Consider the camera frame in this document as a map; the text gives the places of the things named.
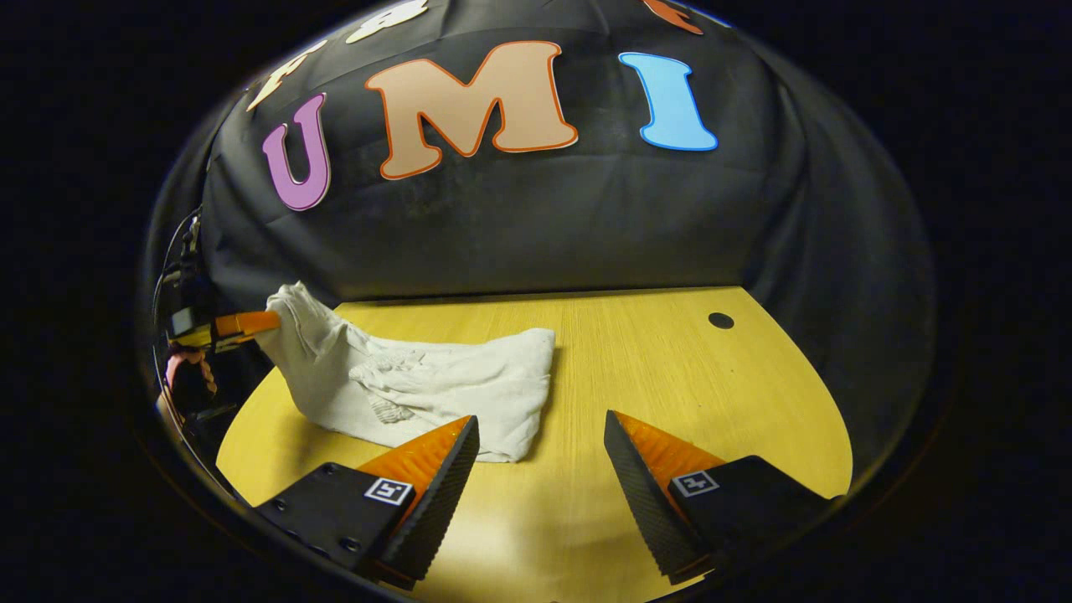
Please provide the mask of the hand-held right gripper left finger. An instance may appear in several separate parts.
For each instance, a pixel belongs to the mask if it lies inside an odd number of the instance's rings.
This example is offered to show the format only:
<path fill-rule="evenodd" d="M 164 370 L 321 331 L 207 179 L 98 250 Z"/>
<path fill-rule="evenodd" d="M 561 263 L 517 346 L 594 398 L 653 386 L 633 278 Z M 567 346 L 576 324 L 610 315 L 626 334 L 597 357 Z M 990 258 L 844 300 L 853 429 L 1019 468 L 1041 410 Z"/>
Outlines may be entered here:
<path fill-rule="evenodd" d="M 466 415 L 358 468 L 321 464 L 256 511 L 352 574 L 413 587 L 440 553 L 479 447 L 479 421 Z"/>

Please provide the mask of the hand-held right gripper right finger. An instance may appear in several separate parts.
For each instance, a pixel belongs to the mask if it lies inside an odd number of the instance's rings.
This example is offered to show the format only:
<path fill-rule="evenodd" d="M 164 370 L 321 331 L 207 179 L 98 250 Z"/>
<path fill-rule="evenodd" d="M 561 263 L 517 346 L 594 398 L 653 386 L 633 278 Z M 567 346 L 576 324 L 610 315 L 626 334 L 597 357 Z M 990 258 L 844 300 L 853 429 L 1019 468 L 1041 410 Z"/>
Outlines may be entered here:
<path fill-rule="evenodd" d="M 761 456 L 724 461 L 616 410 L 606 412 L 604 446 L 647 550 L 671 584 L 755 567 L 834 505 L 833 497 Z"/>

